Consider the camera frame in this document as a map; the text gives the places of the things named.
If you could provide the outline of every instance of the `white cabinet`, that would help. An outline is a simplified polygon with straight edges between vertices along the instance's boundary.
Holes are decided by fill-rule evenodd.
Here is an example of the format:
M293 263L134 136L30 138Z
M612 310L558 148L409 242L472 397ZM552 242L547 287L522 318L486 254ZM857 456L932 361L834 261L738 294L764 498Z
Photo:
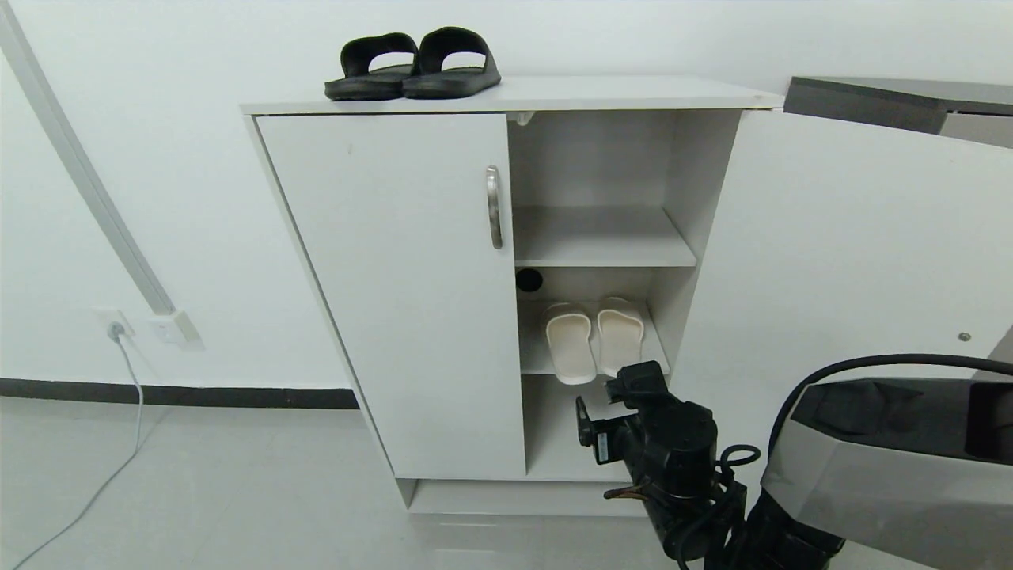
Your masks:
M523 475L506 118L258 126L394 474ZM499 169L498 249L489 166Z
M638 304L643 358L714 410L721 445L763 444L832 361L990 353L1013 323L1013 151L780 102L685 77L508 78L456 101L244 107L411 511L641 512L601 499L629 476L579 446L573 399L627 410L601 379L551 376L553 302ZM521 268L541 287L515 287Z

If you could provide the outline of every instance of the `white wall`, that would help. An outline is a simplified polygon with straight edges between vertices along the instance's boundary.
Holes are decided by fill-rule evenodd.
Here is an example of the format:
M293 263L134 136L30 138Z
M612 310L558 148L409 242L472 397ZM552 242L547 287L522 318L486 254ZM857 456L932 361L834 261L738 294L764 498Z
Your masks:
M146 306L5 69L0 375L9 378L127 382L89 314L107 306L141 333L153 371L145 382L346 387L237 104L321 99L357 35L472 27L504 75L694 73L777 92L792 74L1013 83L1013 3L21 0L14 9L207 351L154 342Z

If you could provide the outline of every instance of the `cabinet door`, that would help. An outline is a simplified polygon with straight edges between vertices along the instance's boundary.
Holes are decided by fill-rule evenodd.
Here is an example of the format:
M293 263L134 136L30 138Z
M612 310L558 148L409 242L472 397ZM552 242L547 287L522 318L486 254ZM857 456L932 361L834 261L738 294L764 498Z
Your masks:
M505 117L257 125L395 475L523 476Z
M1008 149L744 112L673 392L714 409L721 444L766 450L788 392L827 364L889 352L988 356L1013 324L1011 216Z

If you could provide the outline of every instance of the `white cord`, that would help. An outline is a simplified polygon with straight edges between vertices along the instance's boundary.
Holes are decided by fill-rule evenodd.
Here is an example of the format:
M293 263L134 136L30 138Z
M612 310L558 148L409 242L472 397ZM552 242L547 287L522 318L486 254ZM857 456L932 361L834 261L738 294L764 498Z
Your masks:
M120 341L120 336L123 335L124 333L125 330L123 325L119 323L113 323L109 325L107 334L109 338L112 339L112 342L116 343L116 346L120 347L120 352L122 352L124 355L124 361L127 362L127 371L130 372L131 380L134 381L134 387L137 388L137 425L134 428L134 452L130 455L130 458L127 458L127 461L124 462L124 465L120 466L120 469L114 471L112 475L110 475L109 478L105 480L105 483L102 483L102 486L98 488L98 491L95 491L95 494L92 495L91 499L88 500L88 504L84 505L84 508L81 509L80 514L78 514L77 517L74 518L74 520L71 520L70 524L64 526L63 531L57 533L56 535L53 536L52 539L46 541L45 543L40 545L38 548L28 553L28 556L22 558L21 562L15 564L14 567L11 568L11 570L18 570L18 568L24 566L24 563L30 560L31 557L35 556L43 549L50 546L50 544L53 541L56 541L57 539L62 537L64 533L70 531L72 526L74 526L75 524L78 523L79 520L84 518L85 513L88 512L88 509L91 508L91 505L95 504L95 501L98 499L98 496L102 494L102 491L104 491L105 488L109 486L109 483L112 483L112 480L115 479L118 475L120 475L120 472L122 472L127 466L130 465L131 462L134 461L134 458L137 457L137 453L141 451L141 412L144 410L144 390L141 388L141 384L137 382L137 375L134 374L134 367L132 367L130 363L130 356L127 355L127 349L124 348L123 343Z

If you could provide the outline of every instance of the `wall outlet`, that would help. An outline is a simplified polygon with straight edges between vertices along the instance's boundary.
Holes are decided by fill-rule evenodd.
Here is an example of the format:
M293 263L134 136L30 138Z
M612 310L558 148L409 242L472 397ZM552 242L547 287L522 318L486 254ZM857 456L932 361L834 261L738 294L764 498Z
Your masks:
M130 326L130 323L127 322L127 318L124 317L123 312L119 309L95 307L91 308L91 312L95 314L95 319L101 324L103 333L109 330L109 325L119 323L124 326L125 337L134 336L134 329Z
M159 315L148 319L151 330L163 343L186 346L201 342L201 336L186 314L177 311L172 315Z

